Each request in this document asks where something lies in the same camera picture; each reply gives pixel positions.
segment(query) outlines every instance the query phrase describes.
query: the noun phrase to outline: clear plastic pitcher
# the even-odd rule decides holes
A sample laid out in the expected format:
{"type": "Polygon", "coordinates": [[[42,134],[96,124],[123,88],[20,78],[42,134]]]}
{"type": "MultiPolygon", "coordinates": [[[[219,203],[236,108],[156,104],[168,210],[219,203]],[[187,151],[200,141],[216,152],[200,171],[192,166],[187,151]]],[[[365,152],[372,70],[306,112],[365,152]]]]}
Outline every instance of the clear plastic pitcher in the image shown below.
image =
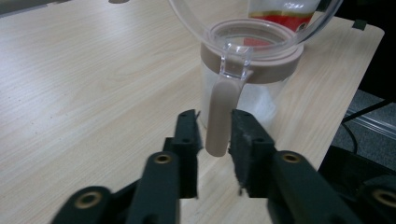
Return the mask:
{"type": "Polygon", "coordinates": [[[265,128],[276,112],[272,100],[294,73],[303,43],[328,23],[342,0],[169,2],[202,43],[205,148],[220,157],[229,143],[232,110],[252,113],[265,128]]]}

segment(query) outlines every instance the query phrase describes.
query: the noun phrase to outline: wood grain surface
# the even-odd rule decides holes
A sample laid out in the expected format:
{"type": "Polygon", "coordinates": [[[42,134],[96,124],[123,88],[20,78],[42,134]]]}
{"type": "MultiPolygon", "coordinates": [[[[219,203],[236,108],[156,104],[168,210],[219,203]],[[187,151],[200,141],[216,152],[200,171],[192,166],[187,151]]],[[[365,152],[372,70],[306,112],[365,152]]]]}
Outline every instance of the wood grain surface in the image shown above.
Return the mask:
{"type": "MultiPolygon", "coordinates": [[[[334,18],[305,44],[268,130],[320,165],[383,32],[334,18]]],[[[117,191],[200,109],[199,42],[166,1],[76,0],[0,19],[0,223],[49,223],[88,186],[117,191]]],[[[269,223],[227,154],[199,154],[181,223],[269,223]]]]}

